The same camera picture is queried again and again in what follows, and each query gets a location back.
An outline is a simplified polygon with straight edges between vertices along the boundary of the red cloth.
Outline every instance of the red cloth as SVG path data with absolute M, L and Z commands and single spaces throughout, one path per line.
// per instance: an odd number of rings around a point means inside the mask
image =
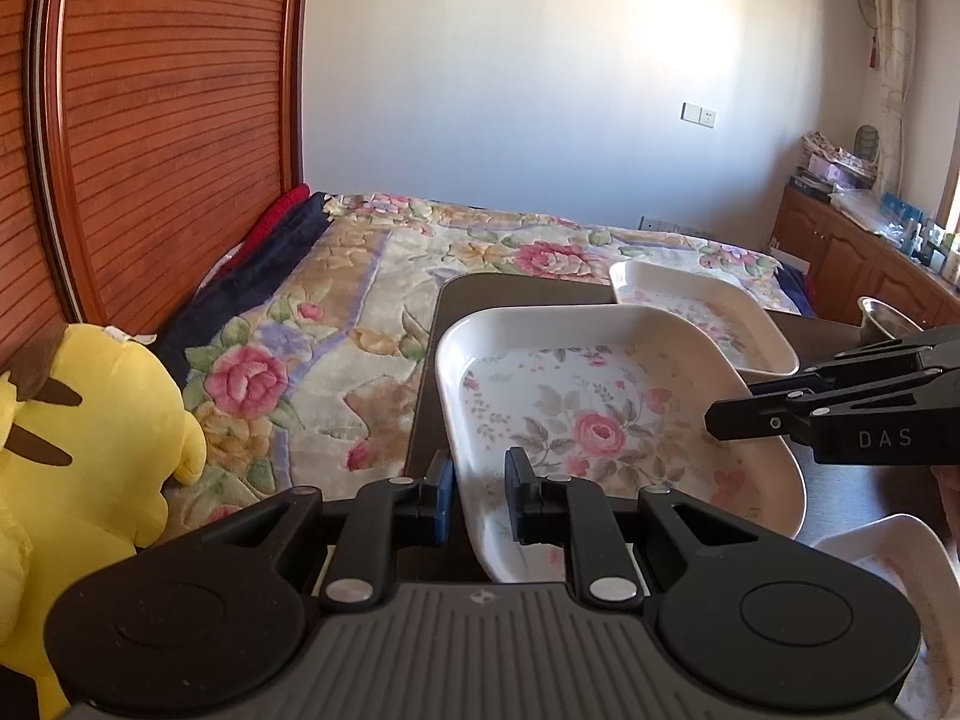
M 243 265 L 243 262 L 267 240 L 267 237 L 274 231 L 274 228 L 282 222 L 285 215 L 289 214 L 290 211 L 301 204 L 301 202 L 306 201 L 309 196 L 310 187 L 306 184 L 301 184 L 288 191 L 287 194 L 282 194 L 278 199 L 274 200 L 270 208 L 265 210 L 263 215 L 258 218 L 256 224 L 253 225 L 253 230 L 250 231 L 250 234 L 248 234 L 243 241 L 243 245 L 240 247 L 240 250 L 237 251 L 237 254 L 234 254 L 224 263 L 224 266 L 217 271 L 216 277 L 221 278 L 233 269 Z

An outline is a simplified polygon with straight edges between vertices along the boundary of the white wall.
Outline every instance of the white wall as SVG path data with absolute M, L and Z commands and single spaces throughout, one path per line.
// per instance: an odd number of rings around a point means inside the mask
M 871 40 L 855 0 L 307 0 L 304 33 L 314 189 L 754 246 L 800 134 L 853 144 Z
M 917 0 L 917 57 L 904 121 L 907 202 L 936 213 L 960 111 L 960 0 Z

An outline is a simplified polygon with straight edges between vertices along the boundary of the floral tray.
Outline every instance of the floral tray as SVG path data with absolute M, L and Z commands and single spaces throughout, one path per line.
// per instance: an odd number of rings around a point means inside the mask
M 693 322 L 747 381 L 797 372 L 797 353 L 750 293 L 712 276 L 640 260 L 610 269 L 616 302 L 649 305 Z
M 668 483 L 786 536 L 805 514 L 783 440 L 720 443 L 704 428 L 717 399 L 749 394 L 717 346 L 644 306 L 496 308 L 471 314 L 436 357 L 467 531 L 498 581 L 555 581 L 556 547 L 512 540 L 504 454 L 522 446 L 539 475 L 592 479 L 634 497 Z

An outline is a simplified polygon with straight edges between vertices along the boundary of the electrical outlet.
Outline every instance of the electrical outlet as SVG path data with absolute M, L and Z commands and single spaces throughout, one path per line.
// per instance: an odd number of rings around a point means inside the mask
M 699 124 L 702 114 L 703 108 L 700 108 L 699 105 L 694 105 L 693 103 L 684 103 L 683 111 L 680 113 L 680 118 L 685 122 L 690 122 L 690 124 Z

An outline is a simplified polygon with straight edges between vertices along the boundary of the cabinet door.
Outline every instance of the cabinet door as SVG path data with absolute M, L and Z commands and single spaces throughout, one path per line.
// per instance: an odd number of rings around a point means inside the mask
M 960 324 L 960 301 L 956 298 L 945 298 L 933 319 L 934 327 L 943 327 L 944 324 Z
M 906 314 L 921 327 L 933 327 L 943 306 L 939 290 L 915 266 L 891 251 L 871 279 L 869 295 Z
M 814 277 L 813 310 L 820 319 L 859 324 L 856 298 L 877 261 L 867 234 L 845 220 L 834 220 L 824 237 L 820 267 Z
M 773 237 L 781 250 L 815 264 L 826 222 L 827 215 L 817 207 L 816 200 L 788 189 L 776 217 Z

